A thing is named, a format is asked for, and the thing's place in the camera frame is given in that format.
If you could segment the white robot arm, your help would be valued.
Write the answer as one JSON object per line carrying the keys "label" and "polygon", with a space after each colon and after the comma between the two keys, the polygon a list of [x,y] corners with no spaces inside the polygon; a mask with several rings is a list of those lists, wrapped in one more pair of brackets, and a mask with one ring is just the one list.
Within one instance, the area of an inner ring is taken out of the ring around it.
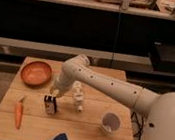
{"label": "white robot arm", "polygon": [[144,116],[147,119],[144,140],[175,140],[175,92],[158,94],[93,72],[89,66],[89,58],[83,54],[64,61],[51,92],[61,97],[75,81],[80,81]]}

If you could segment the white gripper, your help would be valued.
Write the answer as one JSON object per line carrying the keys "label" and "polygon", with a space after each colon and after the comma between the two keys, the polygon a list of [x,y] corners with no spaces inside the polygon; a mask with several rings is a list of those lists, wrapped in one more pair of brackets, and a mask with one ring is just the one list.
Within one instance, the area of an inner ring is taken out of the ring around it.
{"label": "white gripper", "polygon": [[64,85],[63,83],[60,83],[59,78],[56,77],[55,81],[53,81],[53,84],[50,87],[50,94],[53,97],[60,98],[63,97],[64,94],[69,90],[70,88],[68,85]]}

